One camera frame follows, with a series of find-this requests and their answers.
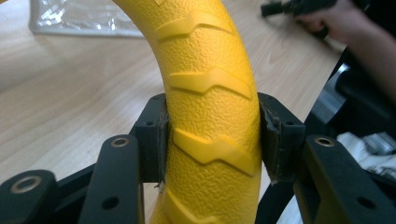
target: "screw hole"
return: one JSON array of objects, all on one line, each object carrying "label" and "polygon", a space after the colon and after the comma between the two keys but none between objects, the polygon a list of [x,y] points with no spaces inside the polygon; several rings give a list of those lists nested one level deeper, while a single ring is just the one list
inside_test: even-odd
[{"label": "screw hole", "polygon": [[21,194],[35,189],[41,183],[41,176],[30,175],[26,176],[11,186],[11,192],[14,194]]},{"label": "screw hole", "polygon": [[128,138],[117,138],[111,142],[113,147],[124,147],[129,144]]},{"label": "screw hole", "polygon": [[147,126],[152,126],[154,123],[151,122],[151,121],[147,121],[147,122],[144,122],[143,124],[144,124],[144,125],[147,125]]},{"label": "screw hole", "polygon": [[334,146],[334,142],[332,140],[323,138],[323,137],[315,138],[315,142],[323,147],[333,147]]},{"label": "screw hole", "polygon": [[360,205],[362,205],[363,207],[366,207],[368,209],[375,209],[376,208],[375,203],[373,203],[372,201],[370,201],[370,200],[368,200],[368,199],[366,199],[364,197],[359,197],[358,198],[358,203]]},{"label": "screw hole", "polygon": [[108,198],[102,202],[102,207],[105,210],[110,210],[110,209],[117,207],[117,205],[119,205],[119,202],[120,202],[119,198],[111,197],[111,198]]}]

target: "wooden table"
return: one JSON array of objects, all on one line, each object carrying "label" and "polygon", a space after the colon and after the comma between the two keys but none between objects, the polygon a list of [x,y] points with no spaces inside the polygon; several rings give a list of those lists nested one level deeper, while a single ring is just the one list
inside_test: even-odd
[{"label": "wooden table", "polygon": [[[224,0],[245,42],[258,91],[305,120],[339,55],[290,16],[264,20],[259,0]],[[95,163],[163,92],[143,38],[33,35],[29,1],[0,5],[0,182],[32,169],[58,179]],[[156,200],[145,185],[146,217]],[[266,189],[265,179],[262,189]]]}]

